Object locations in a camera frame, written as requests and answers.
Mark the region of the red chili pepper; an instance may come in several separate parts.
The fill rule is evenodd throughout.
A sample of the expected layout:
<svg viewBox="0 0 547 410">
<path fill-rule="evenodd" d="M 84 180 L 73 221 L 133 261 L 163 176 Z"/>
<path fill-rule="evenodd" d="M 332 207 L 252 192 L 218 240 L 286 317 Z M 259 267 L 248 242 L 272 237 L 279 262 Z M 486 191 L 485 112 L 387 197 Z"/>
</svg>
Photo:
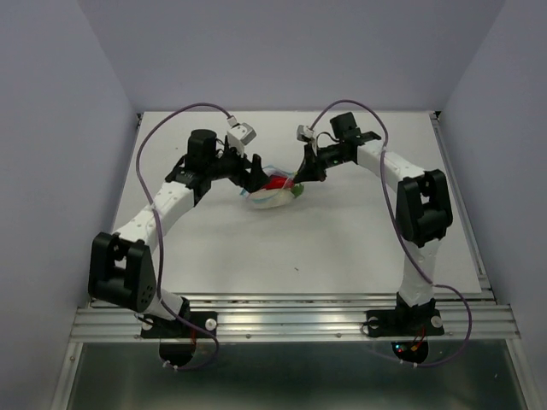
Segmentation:
<svg viewBox="0 0 547 410">
<path fill-rule="evenodd" d="M 294 182 L 290 178 L 273 176 L 269 182 L 264 186 L 265 190 L 291 190 L 294 186 Z"/>
</svg>

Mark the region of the white radish with leaves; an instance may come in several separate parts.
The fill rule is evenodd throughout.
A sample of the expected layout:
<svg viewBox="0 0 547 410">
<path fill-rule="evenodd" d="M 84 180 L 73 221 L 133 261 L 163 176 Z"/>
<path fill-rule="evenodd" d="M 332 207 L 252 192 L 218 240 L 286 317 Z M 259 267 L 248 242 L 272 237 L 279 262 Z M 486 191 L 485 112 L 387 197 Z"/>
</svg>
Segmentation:
<svg viewBox="0 0 547 410">
<path fill-rule="evenodd" d="M 288 205 L 304 192 L 303 184 L 296 184 L 291 190 L 259 190 L 248 195 L 251 206 L 257 209 L 278 208 Z"/>
</svg>

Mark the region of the clear zip top bag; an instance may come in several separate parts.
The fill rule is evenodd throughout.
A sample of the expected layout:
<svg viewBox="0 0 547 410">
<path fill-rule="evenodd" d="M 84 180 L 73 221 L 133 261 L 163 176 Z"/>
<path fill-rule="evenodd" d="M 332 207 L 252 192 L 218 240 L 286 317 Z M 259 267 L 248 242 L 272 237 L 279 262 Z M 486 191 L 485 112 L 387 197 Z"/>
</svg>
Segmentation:
<svg viewBox="0 0 547 410">
<path fill-rule="evenodd" d="M 270 178 L 268 184 L 256 192 L 241 190 L 239 194 L 252 208 L 265 210 L 283 207 L 304 193 L 304 184 L 294 182 L 295 173 L 273 165 L 265 166 L 263 171 Z"/>
</svg>

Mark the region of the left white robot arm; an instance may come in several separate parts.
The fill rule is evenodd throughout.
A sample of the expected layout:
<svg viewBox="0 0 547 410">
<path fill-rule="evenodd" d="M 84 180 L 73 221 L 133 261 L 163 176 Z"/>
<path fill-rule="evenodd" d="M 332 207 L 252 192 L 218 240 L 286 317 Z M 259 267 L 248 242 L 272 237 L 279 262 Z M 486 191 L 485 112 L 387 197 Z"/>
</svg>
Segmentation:
<svg viewBox="0 0 547 410">
<path fill-rule="evenodd" d="M 251 126 L 237 124 L 227 131 L 219 148 L 215 132 L 192 131 L 186 154 L 151 203 L 115 232 L 101 232 L 93 239 L 89 295 L 134 313 L 161 318 L 161 327 L 170 336 L 184 335 L 190 328 L 188 302 L 162 288 L 162 264 L 155 264 L 152 256 L 164 250 L 165 235 L 196 207 L 216 180 L 228 179 L 248 192 L 268 183 L 262 158 L 244 153 L 255 136 Z"/>
</svg>

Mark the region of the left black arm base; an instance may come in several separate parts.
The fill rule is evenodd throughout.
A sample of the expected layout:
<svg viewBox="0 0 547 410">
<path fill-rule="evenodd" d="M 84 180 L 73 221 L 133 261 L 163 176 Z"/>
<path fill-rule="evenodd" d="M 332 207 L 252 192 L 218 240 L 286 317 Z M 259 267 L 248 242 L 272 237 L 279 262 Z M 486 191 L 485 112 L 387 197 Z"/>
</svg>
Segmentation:
<svg viewBox="0 0 547 410">
<path fill-rule="evenodd" d="M 175 372 L 201 370 L 212 365 L 219 353 L 217 339 L 218 313 L 216 311 L 192 312 L 190 302 L 183 298 L 178 315 L 185 323 L 171 316 L 164 319 L 152 314 L 136 313 L 141 324 L 140 336 L 143 339 L 160 340 L 158 347 L 162 366 Z M 215 345 L 212 352 L 204 357 L 197 351 L 197 341 L 209 339 Z"/>
</svg>

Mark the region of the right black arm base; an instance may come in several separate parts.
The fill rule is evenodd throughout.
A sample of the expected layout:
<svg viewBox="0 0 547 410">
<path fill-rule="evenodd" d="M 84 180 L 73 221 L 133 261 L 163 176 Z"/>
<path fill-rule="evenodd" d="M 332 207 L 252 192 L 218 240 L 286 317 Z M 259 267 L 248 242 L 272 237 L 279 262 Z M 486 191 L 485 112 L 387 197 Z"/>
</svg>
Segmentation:
<svg viewBox="0 0 547 410">
<path fill-rule="evenodd" d="M 427 337 L 444 335 L 444 324 L 436 300 L 410 306 L 399 294 L 396 306 L 388 310 L 368 310 L 361 324 L 362 334 L 371 338 L 394 337 L 393 354 L 403 362 L 423 365 L 429 354 Z"/>
</svg>

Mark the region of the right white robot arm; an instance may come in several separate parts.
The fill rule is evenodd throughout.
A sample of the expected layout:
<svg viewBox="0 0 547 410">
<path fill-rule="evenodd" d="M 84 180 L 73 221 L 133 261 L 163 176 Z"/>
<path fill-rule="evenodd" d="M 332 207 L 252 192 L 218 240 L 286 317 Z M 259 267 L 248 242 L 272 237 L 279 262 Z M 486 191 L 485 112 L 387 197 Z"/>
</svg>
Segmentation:
<svg viewBox="0 0 547 410">
<path fill-rule="evenodd" d="M 322 148 L 312 128 L 297 128 L 304 152 L 294 182 L 323 182 L 327 169 L 349 162 L 380 179 L 405 254 L 397 292 L 403 307 L 394 311 L 393 323 L 399 331 L 412 333 L 424 323 L 420 308 L 432 303 L 436 254 L 453 222 L 447 178 L 438 169 L 427 171 L 387 150 L 376 132 L 361 131 L 351 112 L 332 118 L 330 124 L 334 143 Z"/>
</svg>

